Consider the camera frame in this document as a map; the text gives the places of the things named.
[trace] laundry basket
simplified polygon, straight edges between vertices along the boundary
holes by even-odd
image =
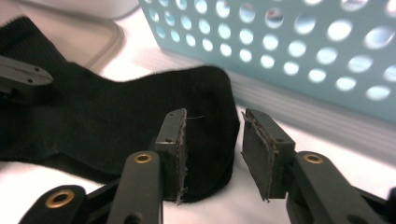
[[[396,123],[396,3],[140,0],[157,43]]]

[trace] white table surface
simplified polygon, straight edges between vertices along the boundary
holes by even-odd
[[[100,73],[103,77],[126,81],[152,72],[201,64],[161,51],[140,9],[117,21],[117,24],[124,30],[125,43],[119,54]],[[374,160],[354,148],[341,146],[323,136],[315,136],[285,123],[279,124],[297,143],[297,151],[309,150],[327,156],[352,185],[382,198],[387,198],[389,189],[396,186],[394,164]],[[242,139],[239,134],[235,147],[233,177],[226,188],[198,203],[164,203],[163,223],[290,223],[285,200],[271,200],[270,203],[261,200],[240,154],[241,146]],[[87,193],[101,186],[41,166],[0,162],[0,223],[18,223],[38,197],[60,185],[81,185]]]

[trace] basket hole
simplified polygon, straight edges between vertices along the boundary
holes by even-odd
[[[241,21],[249,23],[254,21],[254,17],[256,16],[256,11],[254,10],[253,5],[250,3],[244,3],[239,8],[239,17]]]
[[[239,33],[239,38],[243,44],[249,45],[251,42],[253,42],[253,32],[247,28],[244,28]]]
[[[390,16],[396,17],[396,0],[388,0],[387,12]]]
[[[230,4],[226,0],[219,0],[216,3],[216,11],[222,18],[227,18],[230,15]]]
[[[373,101],[385,100],[390,94],[390,88],[384,86],[373,86],[366,92],[367,98]]]
[[[158,16],[158,12],[153,8],[148,10],[148,14],[153,21],[158,21],[160,19],[160,16]]]
[[[160,38],[166,38],[166,33],[165,33],[165,30],[162,28],[162,27],[160,27],[160,26],[157,26],[157,35],[160,37]]]
[[[318,51],[317,60],[319,63],[330,64],[337,58],[337,50],[333,48],[323,48]]]
[[[165,21],[168,25],[174,26],[175,25],[175,17],[168,11],[165,11]]]
[[[326,72],[322,69],[314,68],[309,72],[308,78],[311,82],[320,83],[326,78]]]
[[[364,55],[359,55],[353,57],[347,64],[347,67],[351,72],[362,73],[367,71],[372,64],[373,59]]]
[[[186,30],[190,30],[192,27],[192,22],[188,16],[181,16],[181,25],[184,27]]]
[[[163,7],[167,7],[169,5],[169,1],[168,0],[160,0],[161,5],[163,5]]]
[[[286,62],[283,65],[283,71],[286,73],[286,75],[289,76],[295,76],[298,73],[299,69],[300,65],[295,62]]]
[[[266,35],[262,40],[262,45],[268,50],[275,50],[278,44],[279,40],[276,35]]]
[[[330,40],[341,41],[347,38],[352,31],[352,22],[347,20],[334,21],[327,30]]]
[[[228,39],[231,36],[231,29],[230,26],[228,26],[225,23],[221,23],[219,25],[219,36],[223,39]]]
[[[210,24],[205,19],[200,19],[198,22],[199,29],[204,35],[208,35],[210,33]]]
[[[212,41],[210,41],[210,40],[207,39],[207,38],[204,38],[204,39],[202,40],[202,46],[204,47],[204,49],[205,49],[206,51],[212,51],[212,50],[213,50]]]
[[[306,44],[301,40],[294,40],[289,44],[289,54],[293,57],[301,57],[305,54]]]
[[[186,0],[176,0],[176,4],[178,8],[181,10],[185,10],[187,8],[187,1]]]
[[[368,0],[341,0],[341,6],[348,11],[359,10],[367,4]]]
[[[385,70],[384,79],[390,82],[396,82],[396,64],[390,66]]]
[[[369,49],[381,49],[389,44],[394,34],[394,31],[388,27],[377,27],[370,31],[364,42]]]
[[[283,13],[279,8],[270,8],[265,15],[265,22],[271,28],[278,28],[283,22]]]
[[[316,5],[319,4],[322,0],[305,0],[308,5]]]
[[[239,52],[239,57],[241,58],[242,62],[248,63],[251,61],[252,55],[250,50],[241,49],[241,51]]]
[[[301,35],[309,34],[315,27],[317,19],[314,16],[303,14],[294,23],[294,28]]]
[[[206,0],[195,0],[194,1],[195,8],[201,14],[205,14],[207,12],[207,2]]]
[[[175,42],[179,42],[180,41],[180,35],[176,31],[171,31],[171,37],[172,37],[172,39]]]
[[[188,44],[188,45],[190,45],[190,46],[192,46],[192,47],[195,47],[196,41],[195,41],[194,36],[192,36],[192,35],[186,35],[186,41],[187,41],[187,44]]]
[[[356,79],[353,77],[340,77],[335,82],[335,86],[339,91],[351,91],[356,86]]]
[[[222,55],[225,57],[230,57],[231,54],[233,53],[233,50],[231,49],[230,45],[228,44],[221,44],[220,45],[220,52]]]
[[[260,62],[262,63],[262,67],[270,69],[274,67],[275,59],[270,55],[262,55]]]

